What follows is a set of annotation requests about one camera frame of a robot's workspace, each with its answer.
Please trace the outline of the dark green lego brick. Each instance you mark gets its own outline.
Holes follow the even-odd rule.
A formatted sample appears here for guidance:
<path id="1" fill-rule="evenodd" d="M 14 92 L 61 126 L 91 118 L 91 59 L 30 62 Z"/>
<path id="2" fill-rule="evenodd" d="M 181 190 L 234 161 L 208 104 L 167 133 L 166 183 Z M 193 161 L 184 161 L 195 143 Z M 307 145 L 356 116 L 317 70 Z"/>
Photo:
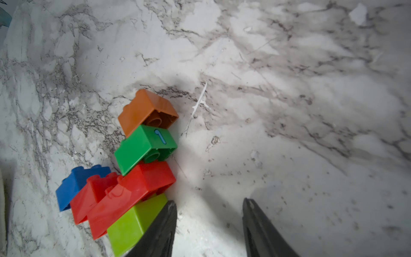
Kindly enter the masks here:
<path id="1" fill-rule="evenodd" d="M 165 161 L 177 147 L 167 129 L 140 125 L 121 142 L 115 158 L 121 174 L 126 176 L 140 162 Z"/>

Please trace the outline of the lime green lego brick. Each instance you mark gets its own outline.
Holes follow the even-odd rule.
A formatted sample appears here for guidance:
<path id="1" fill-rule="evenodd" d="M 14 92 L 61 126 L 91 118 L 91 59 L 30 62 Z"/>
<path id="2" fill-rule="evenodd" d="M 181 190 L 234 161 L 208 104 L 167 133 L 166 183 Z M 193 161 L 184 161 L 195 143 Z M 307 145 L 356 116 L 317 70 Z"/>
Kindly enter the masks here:
<path id="1" fill-rule="evenodd" d="M 167 202 L 164 193 L 141 201 L 108 228 L 114 256 L 123 256 L 139 242 Z"/>

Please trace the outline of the long red lego brick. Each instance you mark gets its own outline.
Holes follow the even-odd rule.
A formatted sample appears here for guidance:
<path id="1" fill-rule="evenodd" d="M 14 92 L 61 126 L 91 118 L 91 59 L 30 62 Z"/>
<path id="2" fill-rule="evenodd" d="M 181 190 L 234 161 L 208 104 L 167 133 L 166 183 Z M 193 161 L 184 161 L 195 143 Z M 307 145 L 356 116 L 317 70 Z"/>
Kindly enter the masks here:
<path id="1" fill-rule="evenodd" d="M 141 200 L 166 191 L 176 178 L 166 161 L 136 165 L 126 176 L 119 176 L 117 184 L 88 213 L 94 240 Z"/>

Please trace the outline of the orange lego brick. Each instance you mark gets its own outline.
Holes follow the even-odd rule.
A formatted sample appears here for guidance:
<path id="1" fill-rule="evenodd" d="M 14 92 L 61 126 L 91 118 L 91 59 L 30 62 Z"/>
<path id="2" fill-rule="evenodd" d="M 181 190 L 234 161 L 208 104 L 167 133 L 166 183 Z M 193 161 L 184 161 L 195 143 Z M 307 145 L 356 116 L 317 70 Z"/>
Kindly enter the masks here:
<path id="1" fill-rule="evenodd" d="M 118 120 L 128 138 L 140 125 L 168 129 L 178 118 L 179 115 L 169 100 L 141 89 L 123 108 Z"/>

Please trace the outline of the blue lego brick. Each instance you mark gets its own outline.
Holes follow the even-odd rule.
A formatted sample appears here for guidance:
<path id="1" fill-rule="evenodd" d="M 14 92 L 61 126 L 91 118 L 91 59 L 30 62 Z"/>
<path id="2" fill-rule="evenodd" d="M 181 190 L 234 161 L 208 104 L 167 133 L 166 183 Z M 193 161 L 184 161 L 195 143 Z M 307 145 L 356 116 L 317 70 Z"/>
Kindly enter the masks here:
<path id="1" fill-rule="evenodd" d="M 83 166 L 73 168 L 70 175 L 62 180 L 61 185 L 56 190 L 56 197 L 60 212 L 71 208 L 71 200 L 87 184 L 88 178 L 94 175 L 105 177 L 109 173 L 111 173 L 109 167 L 102 167 L 99 164 L 92 166 L 89 169 L 85 169 Z"/>

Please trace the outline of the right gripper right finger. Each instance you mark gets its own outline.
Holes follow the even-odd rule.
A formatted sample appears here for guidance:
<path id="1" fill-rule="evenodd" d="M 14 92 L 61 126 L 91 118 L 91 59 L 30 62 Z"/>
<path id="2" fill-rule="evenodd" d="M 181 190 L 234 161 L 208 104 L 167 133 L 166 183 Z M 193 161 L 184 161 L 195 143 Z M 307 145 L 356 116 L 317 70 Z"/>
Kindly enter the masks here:
<path id="1" fill-rule="evenodd" d="M 243 228 L 248 257 L 297 257 L 253 199 L 243 201 Z"/>

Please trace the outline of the small red lego brick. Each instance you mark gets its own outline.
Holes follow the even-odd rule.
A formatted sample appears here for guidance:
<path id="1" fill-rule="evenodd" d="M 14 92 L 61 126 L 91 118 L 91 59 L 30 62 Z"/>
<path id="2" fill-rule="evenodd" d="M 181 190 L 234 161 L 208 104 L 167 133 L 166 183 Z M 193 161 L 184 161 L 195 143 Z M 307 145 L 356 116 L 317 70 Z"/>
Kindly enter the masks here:
<path id="1" fill-rule="evenodd" d="M 106 190 L 117 185 L 119 174 L 111 172 L 105 177 L 94 175 L 71 200 L 70 206 L 75 225 L 88 220 L 89 212 L 106 196 Z"/>

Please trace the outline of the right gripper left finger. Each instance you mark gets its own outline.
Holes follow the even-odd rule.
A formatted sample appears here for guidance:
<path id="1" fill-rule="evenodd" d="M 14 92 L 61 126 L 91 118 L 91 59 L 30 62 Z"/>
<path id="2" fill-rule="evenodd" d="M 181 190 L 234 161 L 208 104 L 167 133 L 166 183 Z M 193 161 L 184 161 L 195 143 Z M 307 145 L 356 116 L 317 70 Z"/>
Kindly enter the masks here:
<path id="1" fill-rule="evenodd" d="M 171 257 L 176 224 L 177 205 L 169 200 L 126 257 Z"/>

